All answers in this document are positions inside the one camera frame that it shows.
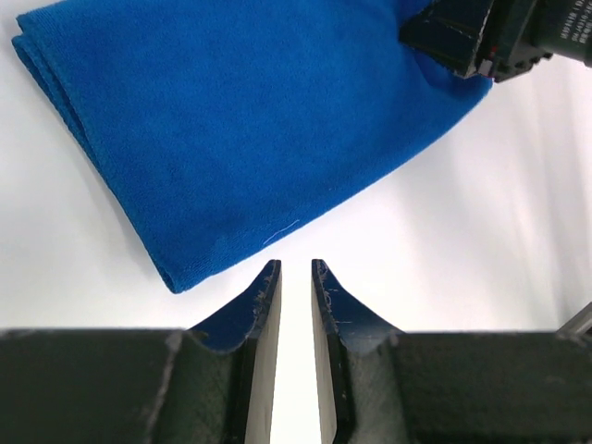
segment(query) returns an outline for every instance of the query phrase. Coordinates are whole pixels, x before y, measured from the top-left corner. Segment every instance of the white surface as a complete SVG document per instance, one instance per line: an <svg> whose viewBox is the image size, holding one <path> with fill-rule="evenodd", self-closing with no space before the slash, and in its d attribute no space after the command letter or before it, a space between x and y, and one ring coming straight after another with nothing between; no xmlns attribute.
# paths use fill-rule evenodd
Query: white surface
<svg viewBox="0 0 592 444"><path fill-rule="evenodd" d="M497 86L412 162L175 296L12 51L14 17L48 3L0 2L0 327L189 327L282 259L272 442L316 444L312 258L407 330L556 328L592 299L592 70L557 58Z"/></svg>

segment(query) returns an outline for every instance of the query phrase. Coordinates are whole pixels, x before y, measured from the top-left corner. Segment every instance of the blue towel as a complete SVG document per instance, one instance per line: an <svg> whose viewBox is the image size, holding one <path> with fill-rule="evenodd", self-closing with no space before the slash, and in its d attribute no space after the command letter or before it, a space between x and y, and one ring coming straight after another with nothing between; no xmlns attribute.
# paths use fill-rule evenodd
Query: blue towel
<svg viewBox="0 0 592 444"><path fill-rule="evenodd" d="M65 0L13 44L173 292L302 227L487 93L398 42L428 0Z"/></svg>

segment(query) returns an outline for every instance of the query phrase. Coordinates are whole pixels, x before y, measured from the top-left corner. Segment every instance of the white thread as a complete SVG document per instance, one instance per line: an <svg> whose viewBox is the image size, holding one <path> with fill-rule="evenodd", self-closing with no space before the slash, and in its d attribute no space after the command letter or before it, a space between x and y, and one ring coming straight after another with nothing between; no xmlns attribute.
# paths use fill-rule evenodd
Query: white thread
<svg viewBox="0 0 592 444"><path fill-rule="evenodd" d="M266 245L269 241L271 241L272 239L274 239L279 233L283 233L284 231L286 231L287 229L292 228L293 226L295 226L298 222L300 222L300 219L296 219L294 222L292 222L291 224L289 224L287 227L281 229L280 231L275 232L274 234L271 235L271 237L266 240L265 242L263 242L263 245Z"/></svg>

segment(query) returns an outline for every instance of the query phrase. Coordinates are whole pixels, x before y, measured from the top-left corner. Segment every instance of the towel fold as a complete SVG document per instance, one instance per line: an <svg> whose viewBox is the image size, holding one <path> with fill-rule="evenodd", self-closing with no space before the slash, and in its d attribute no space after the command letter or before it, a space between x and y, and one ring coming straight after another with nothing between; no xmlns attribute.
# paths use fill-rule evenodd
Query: towel fold
<svg viewBox="0 0 592 444"><path fill-rule="evenodd" d="M173 292L438 139L487 93L398 42L428 0L66 0L18 56Z"/></svg>

